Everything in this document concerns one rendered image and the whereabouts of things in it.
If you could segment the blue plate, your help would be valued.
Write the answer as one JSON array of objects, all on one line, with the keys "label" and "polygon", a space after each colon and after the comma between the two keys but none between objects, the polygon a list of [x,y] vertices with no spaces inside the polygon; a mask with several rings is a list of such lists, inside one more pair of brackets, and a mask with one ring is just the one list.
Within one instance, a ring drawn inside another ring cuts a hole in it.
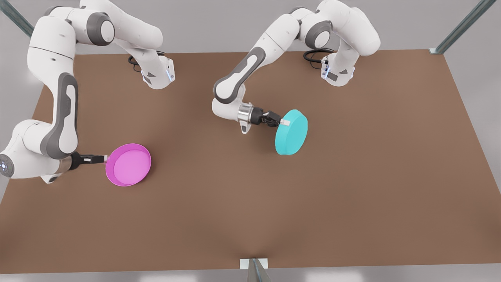
[{"label": "blue plate", "polygon": [[275,137],[275,148],[279,155],[293,155],[297,153],[306,139],[308,120],[297,109],[289,111],[284,117],[289,125],[279,125]]}]

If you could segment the pink plate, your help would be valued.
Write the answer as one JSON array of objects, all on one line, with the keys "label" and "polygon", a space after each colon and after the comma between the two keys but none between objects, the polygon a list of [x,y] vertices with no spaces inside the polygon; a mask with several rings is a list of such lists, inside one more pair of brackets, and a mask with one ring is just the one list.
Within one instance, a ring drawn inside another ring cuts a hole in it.
[{"label": "pink plate", "polygon": [[107,157],[105,172],[108,180],[120,187],[141,182],[151,168],[151,155],[138,143],[118,147]]}]

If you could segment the silver frame post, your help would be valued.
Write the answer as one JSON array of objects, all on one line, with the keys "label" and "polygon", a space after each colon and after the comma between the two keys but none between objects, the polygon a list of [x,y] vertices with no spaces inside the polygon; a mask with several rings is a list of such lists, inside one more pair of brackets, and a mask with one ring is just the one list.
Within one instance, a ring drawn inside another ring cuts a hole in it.
[{"label": "silver frame post", "polygon": [[0,11],[2,11],[24,34],[29,38],[32,37],[34,27],[8,0],[0,0]]},{"label": "silver frame post", "polygon": [[480,0],[467,16],[436,47],[429,48],[431,54],[444,54],[497,0]]},{"label": "silver frame post", "polygon": [[247,270],[247,282],[272,282],[266,272],[268,269],[267,258],[242,258],[240,269]]}]

